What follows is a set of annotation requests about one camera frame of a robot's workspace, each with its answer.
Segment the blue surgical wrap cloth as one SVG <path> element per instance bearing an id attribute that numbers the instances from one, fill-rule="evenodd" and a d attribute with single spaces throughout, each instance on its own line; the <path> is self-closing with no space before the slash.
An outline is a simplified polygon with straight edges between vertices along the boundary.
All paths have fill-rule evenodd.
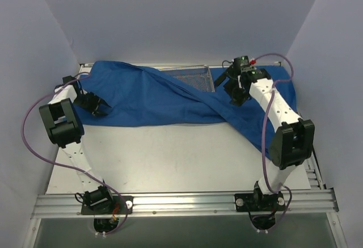
<path id="1" fill-rule="evenodd" d="M 230 104 L 219 86 L 214 92 L 200 91 L 166 72 L 125 62 L 97 61 L 82 88 L 104 99 L 111 108 L 105 117 L 95 117 L 76 106 L 82 124 L 109 127 L 140 127 L 169 124 L 214 124 L 227 122 L 261 149 L 264 111 L 251 99 L 242 106 Z"/>

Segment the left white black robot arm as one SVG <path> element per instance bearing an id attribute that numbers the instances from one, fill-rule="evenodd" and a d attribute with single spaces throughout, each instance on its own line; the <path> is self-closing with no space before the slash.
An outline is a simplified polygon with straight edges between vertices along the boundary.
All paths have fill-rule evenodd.
<path id="1" fill-rule="evenodd" d="M 99 175 L 92 171 L 86 157 L 82 143 L 85 130 L 76 106 L 96 117 L 108 115 L 102 107 L 110 107 L 105 100 L 92 92 L 84 92 L 77 84 L 63 85 L 55 88 L 54 97 L 39 108 L 39 113 L 50 141 L 68 157 L 69 166 L 75 169 L 83 186 L 84 194 L 76 194 L 76 200 L 92 211 L 109 213 L 115 200 L 104 182 L 94 180 Z"/>

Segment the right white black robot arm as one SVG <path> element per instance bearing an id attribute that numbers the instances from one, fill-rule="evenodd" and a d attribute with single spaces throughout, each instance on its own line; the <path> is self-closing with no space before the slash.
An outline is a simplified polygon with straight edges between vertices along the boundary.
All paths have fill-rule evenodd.
<path id="1" fill-rule="evenodd" d="M 252 195 L 254 207 L 260 210 L 272 204 L 272 196 L 312 154 L 314 123 L 303 119 L 277 88 L 289 82 L 289 78 L 274 78 L 268 69 L 250 65 L 230 65 L 214 79 L 214 87 L 223 87 L 230 106 L 253 101 L 262 113 L 258 135 L 262 176 L 256 182 L 258 192 Z"/>

